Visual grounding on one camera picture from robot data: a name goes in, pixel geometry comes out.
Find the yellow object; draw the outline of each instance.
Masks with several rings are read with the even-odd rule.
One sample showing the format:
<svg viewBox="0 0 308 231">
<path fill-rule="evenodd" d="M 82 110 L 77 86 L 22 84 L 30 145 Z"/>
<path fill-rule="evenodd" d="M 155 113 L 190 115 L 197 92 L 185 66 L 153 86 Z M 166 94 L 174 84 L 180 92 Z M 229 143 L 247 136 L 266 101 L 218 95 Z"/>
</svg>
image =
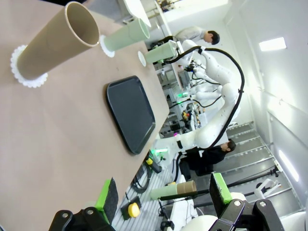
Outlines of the yellow object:
<svg viewBox="0 0 308 231">
<path fill-rule="evenodd" d="M 136 218 L 140 214 L 140 209 L 137 203 L 132 203 L 128 206 L 128 214 L 131 218 Z"/>
<path fill-rule="evenodd" d="M 145 161 L 148 165 L 152 165 L 153 164 L 153 160 L 151 158 L 147 159 Z"/>
</svg>

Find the black plastic tray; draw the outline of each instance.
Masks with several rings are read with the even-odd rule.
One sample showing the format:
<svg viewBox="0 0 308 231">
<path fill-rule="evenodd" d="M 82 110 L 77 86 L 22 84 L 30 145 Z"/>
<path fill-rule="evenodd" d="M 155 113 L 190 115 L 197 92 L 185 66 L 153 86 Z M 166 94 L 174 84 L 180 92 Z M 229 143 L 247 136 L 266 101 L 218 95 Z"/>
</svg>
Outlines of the black plastic tray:
<svg viewBox="0 0 308 231">
<path fill-rule="evenodd" d="M 132 76 L 112 82 L 106 94 L 127 148 L 140 154 L 155 128 L 155 117 L 140 79 Z"/>
</svg>

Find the white paper base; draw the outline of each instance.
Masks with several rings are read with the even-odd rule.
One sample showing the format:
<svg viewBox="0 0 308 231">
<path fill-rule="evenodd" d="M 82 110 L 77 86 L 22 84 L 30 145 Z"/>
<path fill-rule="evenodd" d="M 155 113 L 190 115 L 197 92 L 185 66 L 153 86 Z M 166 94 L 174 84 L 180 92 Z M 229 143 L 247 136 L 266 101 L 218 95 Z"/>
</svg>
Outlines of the white paper base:
<svg viewBox="0 0 308 231">
<path fill-rule="evenodd" d="M 142 66 L 146 66 L 146 60 L 145 60 L 144 55 L 142 54 L 141 51 L 138 51 L 138 58 L 139 58 L 139 60 L 142 64 Z"/>
<path fill-rule="evenodd" d="M 105 39 L 105 35 L 101 35 L 100 36 L 100 45 L 101 45 L 101 48 L 102 50 L 105 52 L 105 54 L 110 57 L 110 58 L 113 58 L 115 56 L 115 52 L 114 51 L 110 51 L 107 49 L 106 45 L 105 45 L 105 42 L 104 42 L 104 39 Z"/>
<path fill-rule="evenodd" d="M 38 88 L 40 86 L 42 86 L 48 77 L 48 74 L 45 73 L 41 76 L 39 76 L 36 79 L 26 79 L 24 78 L 20 73 L 19 70 L 17 68 L 17 60 L 18 57 L 20 56 L 20 54 L 25 50 L 27 46 L 26 45 L 21 45 L 19 47 L 17 47 L 14 52 L 12 53 L 11 56 L 11 68 L 12 68 L 12 72 L 14 74 L 15 79 L 18 80 L 18 82 L 20 82 L 21 84 L 23 84 L 25 87 L 29 87 L 29 88 Z"/>
</svg>

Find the green light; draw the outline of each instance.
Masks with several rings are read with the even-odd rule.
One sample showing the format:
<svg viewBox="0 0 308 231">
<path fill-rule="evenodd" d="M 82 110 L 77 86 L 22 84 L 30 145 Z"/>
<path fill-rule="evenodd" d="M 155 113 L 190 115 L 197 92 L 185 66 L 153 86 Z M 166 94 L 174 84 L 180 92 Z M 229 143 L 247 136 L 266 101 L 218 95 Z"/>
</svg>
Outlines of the green light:
<svg viewBox="0 0 308 231">
<path fill-rule="evenodd" d="M 151 150 L 151 153 L 154 155 L 159 155 L 160 153 L 165 153 L 165 152 L 168 152 L 168 148 Z"/>
<path fill-rule="evenodd" d="M 179 98 L 184 98 L 184 97 L 187 97 L 187 96 L 188 96 L 188 92 L 184 92 L 184 93 L 178 94 Z"/>
</svg>

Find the brown cardboard tube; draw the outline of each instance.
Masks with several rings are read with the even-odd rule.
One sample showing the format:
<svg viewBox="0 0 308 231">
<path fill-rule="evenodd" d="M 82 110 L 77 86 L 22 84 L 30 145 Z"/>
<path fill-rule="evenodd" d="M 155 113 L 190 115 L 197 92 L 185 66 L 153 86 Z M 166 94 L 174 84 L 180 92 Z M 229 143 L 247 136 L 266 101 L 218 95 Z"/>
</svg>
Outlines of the brown cardboard tube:
<svg viewBox="0 0 308 231">
<path fill-rule="evenodd" d="M 66 60 L 95 47 L 98 26 L 88 9 L 72 1 L 35 36 L 17 60 L 20 74 L 36 79 Z"/>
<path fill-rule="evenodd" d="M 197 191 L 196 183 L 194 180 L 177 184 L 178 194 L 192 193 Z"/>
</svg>

